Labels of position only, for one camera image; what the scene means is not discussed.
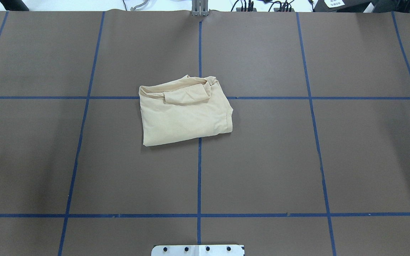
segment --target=metal clamp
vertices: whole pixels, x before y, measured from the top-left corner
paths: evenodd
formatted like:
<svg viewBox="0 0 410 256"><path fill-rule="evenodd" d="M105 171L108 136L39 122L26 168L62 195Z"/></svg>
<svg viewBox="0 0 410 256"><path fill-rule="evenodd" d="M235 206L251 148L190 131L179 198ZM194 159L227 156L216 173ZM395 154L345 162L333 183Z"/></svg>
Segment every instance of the metal clamp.
<svg viewBox="0 0 410 256"><path fill-rule="evenodd" d="M192 0L192 16L208 16L208 0Z"/></svg>

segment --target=cloth fold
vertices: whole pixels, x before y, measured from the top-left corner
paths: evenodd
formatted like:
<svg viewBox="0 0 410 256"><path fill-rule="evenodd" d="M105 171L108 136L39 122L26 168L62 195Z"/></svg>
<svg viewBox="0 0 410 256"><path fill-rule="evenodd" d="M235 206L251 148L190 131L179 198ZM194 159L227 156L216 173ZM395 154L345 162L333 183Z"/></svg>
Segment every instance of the cloth fold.
<svg viewBox="0 0 410 256"><path fill-rule="evenodd" d="M145 146L232 132L233 109L214 76L140 86L138 94Z"/></svg>

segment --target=beige cloth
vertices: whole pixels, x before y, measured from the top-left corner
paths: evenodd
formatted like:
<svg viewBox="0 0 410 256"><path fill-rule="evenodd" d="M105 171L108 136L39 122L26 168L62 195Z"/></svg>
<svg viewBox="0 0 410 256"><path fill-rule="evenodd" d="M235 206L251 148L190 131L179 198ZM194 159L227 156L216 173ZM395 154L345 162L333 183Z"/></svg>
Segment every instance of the beige cloth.
<svg viewBox="0 0 410 256"><path fill-rule="evenodd" d="M232 112L214 76L141 86L143 144L155 146L232 132Z"/></svg>

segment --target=cream fabric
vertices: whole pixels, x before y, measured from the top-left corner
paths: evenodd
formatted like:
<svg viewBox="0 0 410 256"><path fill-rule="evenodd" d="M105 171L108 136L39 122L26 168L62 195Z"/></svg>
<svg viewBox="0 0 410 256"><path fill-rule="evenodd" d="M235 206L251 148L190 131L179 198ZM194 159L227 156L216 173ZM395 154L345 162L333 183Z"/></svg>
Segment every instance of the cream fabric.
<svg viewBox="0 0 410 256"><path fill-rule="evenodd" d="M141 86L143 144L155 146L232 132L232 112L214 76Z"/></svg>

